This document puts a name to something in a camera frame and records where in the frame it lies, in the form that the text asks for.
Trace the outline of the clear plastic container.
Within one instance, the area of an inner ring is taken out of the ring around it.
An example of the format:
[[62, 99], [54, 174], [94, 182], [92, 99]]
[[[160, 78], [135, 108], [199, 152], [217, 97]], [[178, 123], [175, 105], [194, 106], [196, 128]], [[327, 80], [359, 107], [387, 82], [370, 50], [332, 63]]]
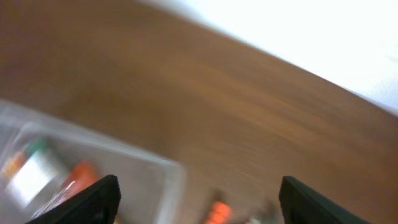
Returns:
[[[121, 191], [117, 223], [172, 223], [184, 181], [182, 166], [107, 136], [15, 105], [1, 102], [1, 169], [25, 144], [45, 138], [68, 168], [89, 161], [99, 179], [113, 174]], [[62, 203], [65, 189], [37, 207], [19, 208], [4, 189], [1, 176], [1, 222], [25, 223]]]

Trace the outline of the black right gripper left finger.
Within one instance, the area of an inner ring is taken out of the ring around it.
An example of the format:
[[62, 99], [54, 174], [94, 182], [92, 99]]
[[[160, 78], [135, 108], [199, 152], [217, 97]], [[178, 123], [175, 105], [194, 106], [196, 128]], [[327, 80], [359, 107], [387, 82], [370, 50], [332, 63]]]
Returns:
[[107, 175], [26, 224], [113, 224], [120, 200], [118, 178]]

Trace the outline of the clear screwdriver bit case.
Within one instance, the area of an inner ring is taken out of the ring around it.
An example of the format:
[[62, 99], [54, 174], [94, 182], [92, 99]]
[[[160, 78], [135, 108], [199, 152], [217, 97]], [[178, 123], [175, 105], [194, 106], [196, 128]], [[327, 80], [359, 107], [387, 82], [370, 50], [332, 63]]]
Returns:
[[68, 168], [45, 138], [19, 148], [1, 169], [5, 193], [21, 209], [37, 207], [50, 200], [66, 181]]

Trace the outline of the orange scraper wooden handle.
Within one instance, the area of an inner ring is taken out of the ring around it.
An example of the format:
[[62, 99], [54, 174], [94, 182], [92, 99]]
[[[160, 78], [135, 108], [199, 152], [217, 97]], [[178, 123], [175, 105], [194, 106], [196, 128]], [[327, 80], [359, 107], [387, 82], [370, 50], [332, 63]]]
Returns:
[[76, 194], [85, 190], [87, 187], [93, 185], [100, 178], [89, 161], [78, 163], [70, 172], [69, 176], [63, 183], [62, 187], [65, 189], [63, 198], [68, 200]]

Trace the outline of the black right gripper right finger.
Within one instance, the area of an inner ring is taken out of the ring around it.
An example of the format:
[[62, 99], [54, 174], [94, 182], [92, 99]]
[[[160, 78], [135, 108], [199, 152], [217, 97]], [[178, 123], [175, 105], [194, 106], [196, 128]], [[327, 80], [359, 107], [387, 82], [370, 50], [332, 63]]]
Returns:
[[284, 176], [279, 202], [286, 224], [369, 224], [292, 176]]

